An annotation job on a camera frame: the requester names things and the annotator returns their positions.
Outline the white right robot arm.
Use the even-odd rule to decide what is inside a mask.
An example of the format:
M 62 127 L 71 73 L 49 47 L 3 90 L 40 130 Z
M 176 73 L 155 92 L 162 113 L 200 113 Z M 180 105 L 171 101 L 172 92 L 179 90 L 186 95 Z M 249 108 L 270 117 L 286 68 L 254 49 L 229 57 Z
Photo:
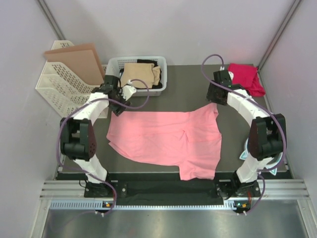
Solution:
M 251 189 L 258 174 L 286 148 L 286 120 L 282 114 L 272 114 L 262 108 L 246 89 L 233 84 L 233 73 L 221 67 L 214 72 L 207 100 L 235 109 L 250 127 L 247 140 L 247 156 L 233 174 L 231 190 L 243 196 Z

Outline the pink t shirt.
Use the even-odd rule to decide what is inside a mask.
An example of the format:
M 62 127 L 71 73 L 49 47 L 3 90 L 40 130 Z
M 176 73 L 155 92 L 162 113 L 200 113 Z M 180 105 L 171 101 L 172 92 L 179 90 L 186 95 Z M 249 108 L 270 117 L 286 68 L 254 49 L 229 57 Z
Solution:
M 214 103 L 191 112 L 123 112 L 111 116 L 107 139 L 139 163 L 177 166 L 181 180 L 214 179 L 222 135 Z

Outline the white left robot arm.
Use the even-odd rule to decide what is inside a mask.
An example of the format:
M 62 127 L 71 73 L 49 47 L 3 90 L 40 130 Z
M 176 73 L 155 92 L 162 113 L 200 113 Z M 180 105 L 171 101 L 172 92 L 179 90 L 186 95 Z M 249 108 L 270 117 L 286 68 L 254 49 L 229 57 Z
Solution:
M 131 103 L 129 99 L 137 92 L 131 82 L 121 86 L 120 79 L 107 75 L 104 82 L 92 90 L 84 108 L 60 122 L 60 151 L 73 160 L 85 173 L 88 189 L 95 188 L 100 196 L 112 192 L 112 184 L 106 181 L 107 170 L 96 155 L 97 142 L 93 125 L 107 109 L 119 116 Z

